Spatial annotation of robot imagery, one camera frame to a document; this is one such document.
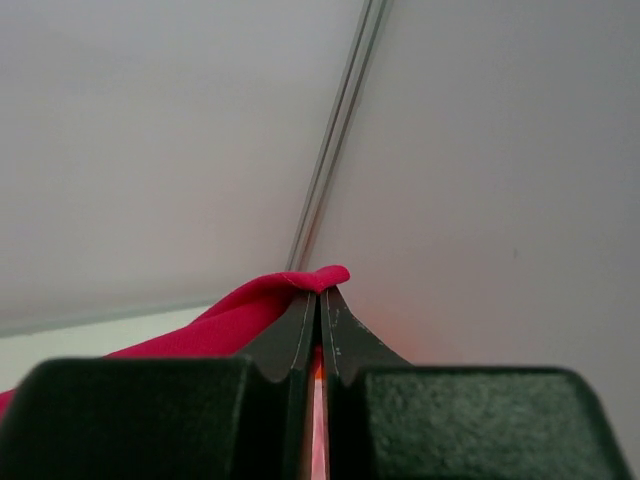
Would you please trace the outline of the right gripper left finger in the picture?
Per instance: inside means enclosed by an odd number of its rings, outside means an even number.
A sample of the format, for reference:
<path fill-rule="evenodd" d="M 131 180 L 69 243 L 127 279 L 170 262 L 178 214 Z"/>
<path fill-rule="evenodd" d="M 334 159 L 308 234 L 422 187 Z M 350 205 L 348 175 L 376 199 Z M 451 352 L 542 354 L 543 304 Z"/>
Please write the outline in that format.
<path fill-rule="evenodd" d="M 316 302 L 314 293 L 295 294 L 285 312 L 243 347 L 239 355 L 250 359 L 272 383 L 283 382 L 295 372 L 305 379 L 313 359 Z"/>

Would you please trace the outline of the magenta t shirt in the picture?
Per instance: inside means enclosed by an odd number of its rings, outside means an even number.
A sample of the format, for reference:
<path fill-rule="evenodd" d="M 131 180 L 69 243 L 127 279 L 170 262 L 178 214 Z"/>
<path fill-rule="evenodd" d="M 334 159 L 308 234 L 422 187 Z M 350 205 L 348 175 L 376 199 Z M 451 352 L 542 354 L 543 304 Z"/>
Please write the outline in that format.
<path fill-rule="evenodd" d="M 170 360 L 231 356 L 278 320 L 298 296 L 319 295 L 350 278 L 346 267 L 315 272 L 281 272 L 240 286 L 190 324 L 98 358 L 49 359 L 33 369 L 44 388 L 32 402 L 45 418 L 69 410 L 81 399 L 110 414 L 131 418 L 166 401 L 169 388 L 158 379 L 134 379 L 134 368 L 158 373 Z"/>

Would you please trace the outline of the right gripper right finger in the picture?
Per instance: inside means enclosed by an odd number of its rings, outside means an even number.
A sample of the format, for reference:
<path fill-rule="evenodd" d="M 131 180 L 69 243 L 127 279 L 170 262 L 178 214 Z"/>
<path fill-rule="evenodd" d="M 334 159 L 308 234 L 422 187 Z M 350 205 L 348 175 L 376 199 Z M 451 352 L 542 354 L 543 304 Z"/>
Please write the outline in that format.
<path fill-rule="evenodd" d="M 351 311 L 339 289 L 323 292 L 319 305 L 328 388 L 350 388 L 365 378 L 402 373 L 413 367 Z"/>

